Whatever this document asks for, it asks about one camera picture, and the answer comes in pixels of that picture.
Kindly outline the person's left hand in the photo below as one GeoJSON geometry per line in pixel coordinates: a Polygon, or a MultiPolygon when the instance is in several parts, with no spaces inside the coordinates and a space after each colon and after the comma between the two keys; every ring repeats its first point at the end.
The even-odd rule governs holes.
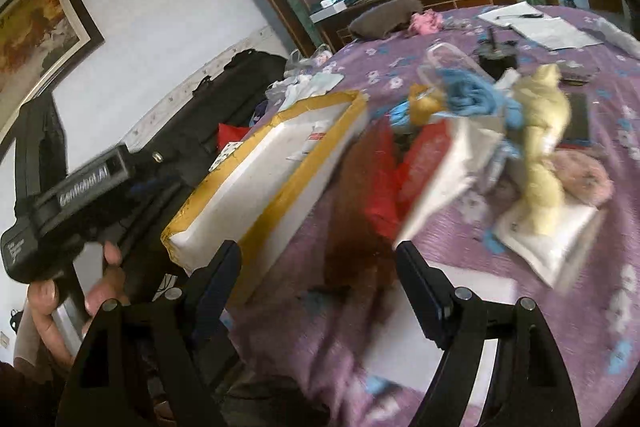
{"type": "MultiPolygon", "coordinates": [[[[90,329],[93,317],[100,311],[107,300],[118,300],[128,305],[129,298],[125,294],[126,274],[122,267],[122,253],[119,248],[106,241],[102,248],[106,263],[101,277],[88,291],[85,297],[85,309],[89,320],[82,325],[81,334],[86,335],[90,329]]],[[[27,291],[29,308],[32,309],[32,321],[44,344],[51,353],[53,360],[62,369],[70,369],[76,355],[73,355],[66,345],[61,329],[56,325],[52,314],[62,309],[61,293],[54,280],[37,281],[29,285],[27,291]]]]}

